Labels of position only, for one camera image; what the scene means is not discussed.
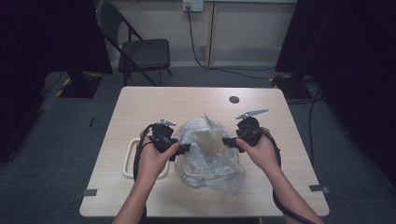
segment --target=black chair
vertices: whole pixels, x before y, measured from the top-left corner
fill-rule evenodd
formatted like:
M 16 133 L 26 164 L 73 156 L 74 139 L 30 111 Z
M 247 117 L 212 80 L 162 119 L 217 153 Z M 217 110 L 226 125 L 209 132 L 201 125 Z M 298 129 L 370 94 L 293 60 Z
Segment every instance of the black chair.
M 166 69 L 172 75 L 169 70 L 171 65 L 169 42 L 166 39 L 143 39 L 122 14 L 107 1 L 99 3 L 96 19 L 105 38 L 120 52 L 119 71 L 124 74 L 124 86 L 127 86 L 132 72 L 141 73 L 154 86 L 157 84 L 145 72 L 160 70 L 160 86 L 162 69 Z M 120 47 L 118 33 L 123 22 L 128 26 L 128 42 Z M 132 35 L 138 40 L 132 41 Z

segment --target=table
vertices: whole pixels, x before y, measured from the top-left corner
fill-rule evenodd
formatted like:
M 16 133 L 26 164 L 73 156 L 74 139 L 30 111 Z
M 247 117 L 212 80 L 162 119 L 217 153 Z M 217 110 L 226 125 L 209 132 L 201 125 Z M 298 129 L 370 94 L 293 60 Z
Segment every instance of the table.
M 237 96 L 238 104 L 230 102 Z M 309 186 L 318 180 L 307 157 L 282 91 L 244 88 L 125 87 L 115 107 L 87 189 L 80 213 L 84 217 L 114 217 L 134 181 L 122 173 L 130 141 L 150 123 L 164 118 L 183 123 L 207 114 L 235 134 L 235 118 L 251 110 L 268 108 L 255 118 L 271 130 L 282 156 L 282 169 L 291 184 L 320 216 L 329 214 L 321 191 Z M 248 157 L 240 154 L 246 179 L 233 197 L 208 188 L 192 189 L 183 184 L 169 163 L 166 178 L 158 179 L 148 197 L 148 217 L 267 217 L 282 216 L 274 205 L 272 187 L 264 173 Z

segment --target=clear plastic bag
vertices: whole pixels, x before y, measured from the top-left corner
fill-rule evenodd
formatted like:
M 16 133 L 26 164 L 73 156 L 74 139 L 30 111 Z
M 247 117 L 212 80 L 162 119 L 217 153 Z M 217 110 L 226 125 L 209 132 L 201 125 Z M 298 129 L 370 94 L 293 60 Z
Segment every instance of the clear plastic bag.
M 180 126 L 175 138 L 181 144 L 191 144 L 191 148 L 176 158 L 175 171 L 194 189 L 208 187 L 234 196 L 245 180 L 245 168 L 239 163 L 238 150 L 224 146 L 221 137 L 233 136 L 207 116 Z

